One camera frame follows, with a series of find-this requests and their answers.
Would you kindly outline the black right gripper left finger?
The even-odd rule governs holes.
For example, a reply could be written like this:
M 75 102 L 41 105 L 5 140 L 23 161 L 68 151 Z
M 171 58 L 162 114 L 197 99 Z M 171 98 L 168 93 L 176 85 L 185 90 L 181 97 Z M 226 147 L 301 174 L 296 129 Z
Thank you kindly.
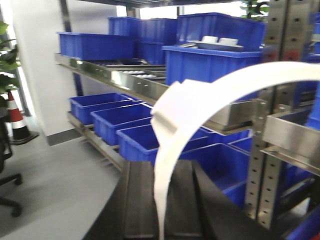
M 154 173 L 149 161 L 126 161 L 85 240 L 157 240 Z

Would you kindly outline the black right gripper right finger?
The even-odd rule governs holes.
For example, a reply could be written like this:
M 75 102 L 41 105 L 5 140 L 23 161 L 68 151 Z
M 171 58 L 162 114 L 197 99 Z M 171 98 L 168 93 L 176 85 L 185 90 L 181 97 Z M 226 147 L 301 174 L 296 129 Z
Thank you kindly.
M 165 216 L 167 240 L 280 240 L 248 217 L 195 160 L 179 160 L 173 171 Z

